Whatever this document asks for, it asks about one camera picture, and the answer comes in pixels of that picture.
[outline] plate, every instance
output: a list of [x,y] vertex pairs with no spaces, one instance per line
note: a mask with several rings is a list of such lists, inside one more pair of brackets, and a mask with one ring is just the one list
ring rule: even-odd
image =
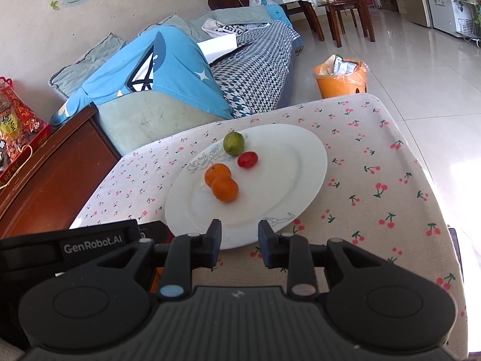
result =
[[[221,250],[257,241],[260,220],[278,232],[304,212],[322,186],[327,154],[321,140],[295,125],[262,125],[242,130],[244,151],[254,151],[258,163],[244,169],[228,155],[222,141],[199,153],[170,188],[165,219],[175,236],[206,233],[213,218],[222,221]],[[205,171],[221,162],[232,172],[239,195],[223,203],[204,182]]]

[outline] orange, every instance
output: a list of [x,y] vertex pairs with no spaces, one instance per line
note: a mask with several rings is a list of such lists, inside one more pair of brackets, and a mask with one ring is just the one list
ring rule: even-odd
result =
[[239,186],[231,177],[216,177],[212,182],[212,192],[219,201],[232,202],[239,193]]
[[204,180],[209,187],[212,187],[212,182],[216,177],[230,177],[231,175],[229,167],[218,162],[205,171]]

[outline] lime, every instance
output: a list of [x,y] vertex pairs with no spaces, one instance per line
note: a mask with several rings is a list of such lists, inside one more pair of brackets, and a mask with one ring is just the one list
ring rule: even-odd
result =
[[239,156],[244,150],[244,137],[241,133],[228,133],[224,137],[224,150],[232,156]]

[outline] tomato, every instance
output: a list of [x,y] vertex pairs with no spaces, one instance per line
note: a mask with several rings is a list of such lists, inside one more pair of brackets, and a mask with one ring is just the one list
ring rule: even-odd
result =
[[242,168],[252,168],[257,164],[259,156],[256,152],[244,152],[237,158],[237,164]]

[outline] orange trash can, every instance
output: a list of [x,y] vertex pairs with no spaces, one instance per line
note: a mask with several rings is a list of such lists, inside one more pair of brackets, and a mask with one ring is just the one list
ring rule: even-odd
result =
[[314,68],[313,75],[323,99],[367,92],[367,65],[360,60],[345,58],[344,61],[358,64],[354,72],[339,75],[328,74],[329,60]]

